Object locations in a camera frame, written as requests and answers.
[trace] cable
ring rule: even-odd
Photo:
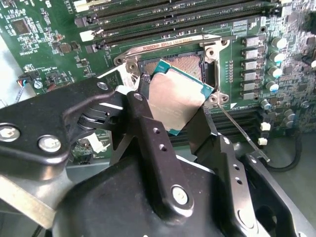
[[[302,132],[299,129],[296,129],[294,132],[294,139],[295,139],[295,156],[294,160],[292,161],[291,164],[287,165],[286,167],[281,167],[281,168],[276,168],[269,166],[265,160],[263,160],[263,164],[265,167],[272,172],[287,172],[289,170],[294,169],[299,161],[301,160],[302,156]]]
[[[38,225],[34,231],[34,233],[32,234],[32,237],[38,237],[40,236],[40,233],[42,232],[43,227]]]

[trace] screw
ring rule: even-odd
[[[56,152],[61,148],[61,143],[57,137],[46,135],[40,138],[39,148],[46,152]]]
[[[6,125],[0,127],[0,141],[13,142],[20,137],[20,131],[12,126]]]
[[[134,94],[134,97],[135,97],[136,99],[140,100],[140,101],[143,100],[143,97],[142,97],[140,94],[138,94],[138,93],[135,93],[135,94]]]
[[[104,82],[101,82],[101,81],[99,81],[99,82],[97,83],[97,86],[98,86],[100,89],[102,89],[102,90],[107,90],[107,89],[108,89],[108,86],[107,86]]]
[[[303,109],[307,109],[308,107],[310,106],[310,103],[308,101],[304,101],[302,104],[301,104],[301,107]]]
[[[176,202],[180,205],[184,205],[188,202],[187,193],[180,187],[174,187],[172,189],[172,195]]]
[[[34,88],[41,89],[42,87],[43,87],[43,84],[39,80],[36,80],[34,82]]]
[[[249,229],[252,229],[254,227],[253,221],[250,217],[248,217],[247,213],[245,213],[243,210],[238,211],[238,217],[241,220],[241,222]]]

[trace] capacitor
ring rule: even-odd
[[[261,106],[264,110],[269,110],[272,107],[271,104],[266,99],[261,101]]]
[[[274,78],[279,78],[282,76],[282,70],[280,68],[277,68],[277,67],[271,67],[268,70],[268,74]]]
[[[316,67],[316,60],[309,56],[303,56],[302,61],[306,63],[307,65],[311,66],[312,68]]]
[[[266,88],[270,92],[277,92],[278,91],[278,84],[276,84],[274,81],[270,81],[266,84]]]
[[[287,40],[285,38],[276,37],[272,40],[271,45],[278,49],[285,48],[287,45]]]
[[[270,54],[269,58],[275,63],[280,63],[285,59],[285,55],[279,52],[273,52],[272,54]]]
[[[283,123],[285,124],[285,126],[286,126],[287,128],[292,128],[292,127],[293,127],[293,124],[294,124],[294,121],[288,120],[287,118],[285,118],[285,119],[283,120]]]
[[[293,121],[295,119],[295,113],[293,112],[293,110],[289,109],[287,111],[284,112],[284,116],[286,117],[286,119],[288,119],[289,121]]]

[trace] white connector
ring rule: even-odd
[[[99,141],[97,135],[95,133],[85,137],[90,142],[90,145],[96,153],[100,153],[102,150],[105,149],[103,143]]]
[[[266,138],[260,137],[258,139],[259,146],[266,146],[268,144],[268,140]]]
[[[80,32],[80,37],[82,42],[86,42],[86,41],[91,41],[94,39],[94,35],[93,35],[94,31],[84,31],[84,32]]]
[[[267,122],[262,122],[260,124],[260,129],[261,131],[270,131],[271,129],[271,124],[267,123]]]

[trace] dimm slot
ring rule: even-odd
[[[119,35],[122,34],[122,31],[125,32],[125,34],[130,34],[130,31],[132,31],[133,29],[137,29],[135,30],[135,32],[140,32],[142,31],[141,29],[147,27],[146,30],[149,30],[149,28],[158,28],[161,25],[166,25],[166,24],[177,24],[179,23],[179,21],[183,20],[183,19],[192,19],[195,20],[196,17],[214,17],[216,15],[220,15],[222,14],[222,12],[228,11],[230,9],[246,9],[247,8],[253,8],[253,7],[259,7],[257,4],[262,4],[259,1],[254,1],[254,2],[250,2],[247,5],[245,5],[244,3],[241,4],[234,4],[231,5],[229,7],[220,7],[220,8],[216,8],[216,9],[212,9],[212,10],[204,10],[204,11],[200,11],[200,12],[196,12],[196,13],[191,13],[191,14],[186,14],[186,15],[179,15],[173,18],[165,18],[165,19],[161,19],[161,20],[156,20],[156,21],[152,21],[152,22],[144,22],[142,24],[138,24],[136,25],[136,22],[134,21],[130,21],[127,25],[125,26],[121,26],[120,24],[116,24],[115,27],[114,25],[112,25],[112,28],[110,26],[111,29],[106,30],[106,31],[102,31],[100,33],[100,35],[102,37],[107,37],[107,36],[113,36],[113,35]]]
[[[104,46],[113,46],[116,44],[121,44],[125,42],[141,40],[148,38],[150,36],[163,36],[172,33],[178,33],[180,31],[194,31],[198,29],[202,29],[205,27],[217,26],[223,23],[231,23],[234,21],[247,20],[250,17],[261,17],[264,15],[265,8],[260,8],[257,10],[251,10],[246,12],[238,12],[232,13],[222,16],[213,17],[212,19],[202,19],[196,20],[194,22],[182,23],[179,26],[165,26],[159,29],[152,29],[144,32],[137,32],[133,34],[123,35],[123,36],[115,36],[114,38],[108,38],[99,43],[98,49],[103,48]]]
[[[95,13],[95,14],[90,14],[87,15],[87,22],[89,24],[95,24],[98,22],[102,21],[110,21],[111,19],[117,18],[117,17],[122,17],[126,16],[127,14],[135,14],[140,11],[145,11],[145,10],[154,10],[157,9],[157,7],[168,7],[170,4],[168,3],[169,1],[167,0],[161,0],[161,1],[150,1],[150,2],[141,2],[139,4],[135,4],[134,6],[129,6],[128,7],[128,12],[126,12],[127,7],[121,7],[121,8],[115,8],[111,9],[111,11],[103,11],[102,13]]]
[[[125,17],[127,14],[144,13],[146,11],[156,10],[158,7],[161,8],[161,9],[169,7],[169,11],[166,11],[166,12],[169,12],[170,17],[172,17],[172,16],[175,16],[175,15],[178,16],[179,14],[195,13],[195,12],[200,11],[200,10],[211,10],[211,9],[214,9],[214,8],[217,8],[217,7],[230,6],[230,5],[232,5],[232,3],[235,5],[235,4],[239,4],[239,3],[247,3],[247,2],[252,2],[252,1],[254,1],[254,0],[236,0],[236,1],[232,1],[232,0],[216,0],[216,1],[212,1],[212,2],[203,3],[201,5],[192,5],[192,6],[188,6],[188,7],[182,8],[182,9],[173,10],[172,7],[174,5],[185,4],[185,3],[192,2],[191,0],[182,0],[182,1],[178,1],[178,2],[172,2],[172,3],[169,3],[169,4],[164,4],[162,6],[150,7],[148,9],[141,9],[141,10],[128,11],[128,12],[126,12],[126,11],[124,12],[123,11],[122,14],[115,14],[115,15],[111,14],[111,16],[109,16],[109,17],[104,17],[102,19],[96,18],[96,19],[98,19],[98,22],[107,22],[106,25],[102,26],[102,28],[103,28],[103,27],[107,27],[107,25],[109,25],[112,20],[116,21],[118,18]],[[151,15],[154,15],[152,20],[159,19],[159,17],[167,16],[166,12],[161,12],[161,13],[157,12],[157,13],[151,14]],[[122,25],[124,23],[129,24],[128,22],[130,20],[131,19],[129,19],[128,21],[120,22],[120,23]],[[143,22],[144,22],[143,16],[139,16],[139,17],[134,18],[134,22],[133,23],[134,24],[139,24],[139,23],[143,23]]]

